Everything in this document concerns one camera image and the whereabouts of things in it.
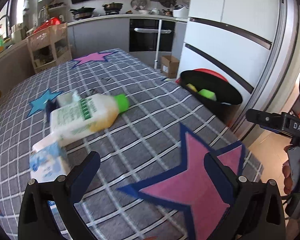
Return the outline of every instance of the metal bolt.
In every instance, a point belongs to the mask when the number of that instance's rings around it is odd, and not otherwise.
[[[270,183],[272,186],[275,186],[275,184],[276,184],[276,182],[275,182],[274,179],[270,179],[270,180],[269,180],[269,183]]]
[[[240,182],[247,182],[247,178],[245,176],[240,176],[239,181]]]
[[[63,182],[65,179],[66,179],[65,175],[60,175],[57,177],[57,181],[59,181],[59,182]]]
[[[29,181],[28,181],[28,184],[29,185],[32,185],[32,184],[34,184],[35,183],[35,179],[29,179]]]

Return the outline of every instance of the white plastic bottle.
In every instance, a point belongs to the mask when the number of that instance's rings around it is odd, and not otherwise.
[[[107,96],[95,94],[51,112],[50,133],[61,146],[109,128],[118,114],[128,110],[124,94]]]

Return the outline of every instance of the cardboard box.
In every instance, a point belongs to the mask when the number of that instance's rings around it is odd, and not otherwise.
[[[161,72],[168,78],[176,78],[180,61],[173,56],[161,56]]]

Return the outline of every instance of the checkered tablecloth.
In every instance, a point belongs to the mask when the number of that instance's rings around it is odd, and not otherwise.
[[[80,164],[91,151],[101,156],[101,167],[82,201],[75,205],[99,240],[186,239],[181,212],[134,199],[118,187],[152,177],[180,163],[179,122],[189,127],[214,149],[237,138],[186,90],[149,68],[130,54],[116,51],[108,62],[76,62],[39,73],[0,99],[0,224],[17,239],[18,214],[30,179],[29,154],[34,143],[49,134],[43,112],[27,117],[32,100],[48,88],[51,92],[77,89],[118,95],[124,93],[130,109],[109,129],[66,147],[71,166]],[[261,163],[247,152],[243,174],[259,180]],[[56,208],[52,208],[61,233],[70,239]]]

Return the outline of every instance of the white rice cooker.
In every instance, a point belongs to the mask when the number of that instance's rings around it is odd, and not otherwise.
[[[177,5],[172,11],[173,17],[187,19],[189,14],[189,9],[183,5]]]

